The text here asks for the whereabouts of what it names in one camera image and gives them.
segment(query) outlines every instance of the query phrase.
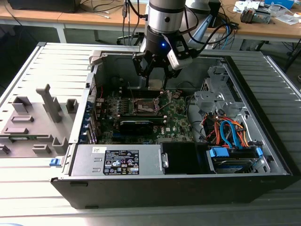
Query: blue latch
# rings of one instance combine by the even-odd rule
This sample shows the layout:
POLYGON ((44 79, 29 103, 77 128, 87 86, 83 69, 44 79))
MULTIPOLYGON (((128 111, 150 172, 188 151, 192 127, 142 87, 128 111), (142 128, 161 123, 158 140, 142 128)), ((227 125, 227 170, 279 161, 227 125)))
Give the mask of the blue latch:
POLYGON ((60 166, 61 160, 57 158, 51 159, 49 166, 60 166))
POLYGON ((211 157, 229 157, 228 150, 225 147, 213 147, 209 152, 211 157))
POLYGON ((260 147, 257 147, 256 151, 257 151, 259 157, 263 155, 262 149, 260 147))

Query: metal bracket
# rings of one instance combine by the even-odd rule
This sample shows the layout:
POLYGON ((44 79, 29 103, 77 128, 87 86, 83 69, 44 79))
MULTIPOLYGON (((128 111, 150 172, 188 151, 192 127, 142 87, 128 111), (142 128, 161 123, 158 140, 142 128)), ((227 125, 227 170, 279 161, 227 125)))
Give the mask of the metal bracket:
POLYGON ((89 55, 89 63, 91 66, 102 62, 103 57, 107 57, 107 54, 103 54, 101 50, 93 50, 89 55))

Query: computer case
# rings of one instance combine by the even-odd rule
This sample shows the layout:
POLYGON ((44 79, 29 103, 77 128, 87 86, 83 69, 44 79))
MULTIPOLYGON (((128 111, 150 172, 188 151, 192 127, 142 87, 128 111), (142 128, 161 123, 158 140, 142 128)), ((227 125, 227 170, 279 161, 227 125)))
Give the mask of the computer case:
POLYGON ((74 13, 81 0, 8 0, 13 9, 32 9, 74 13))

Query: electronic component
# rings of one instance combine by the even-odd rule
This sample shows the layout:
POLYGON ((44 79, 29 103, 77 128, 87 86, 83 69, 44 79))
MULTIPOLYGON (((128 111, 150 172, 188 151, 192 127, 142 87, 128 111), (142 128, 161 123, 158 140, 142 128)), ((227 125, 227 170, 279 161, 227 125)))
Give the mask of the electronic component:
POLYGON ((240 15, 240 21, 246 24, 252 22, 268 24, 270 20, 270 13, 263 9, 245 8, 240 15))

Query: sticker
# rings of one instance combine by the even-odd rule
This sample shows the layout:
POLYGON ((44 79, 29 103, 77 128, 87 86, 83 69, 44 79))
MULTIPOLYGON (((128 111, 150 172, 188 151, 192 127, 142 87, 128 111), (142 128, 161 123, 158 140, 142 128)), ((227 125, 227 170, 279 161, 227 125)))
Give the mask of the sticker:
POLYGON ((28 140, 27 137, 11 137, 9 139, 11 139, 11 140, 28 140))
POLYGON ((105 153, 107 147, 92 147, 92 153, 105 153))
POLYGON ((106 150, 104 157, 104 175, 138 175, 138 150, 106 150))
POLYGON ((105 166, 112 166, 112 161, 105 161, 105 166))

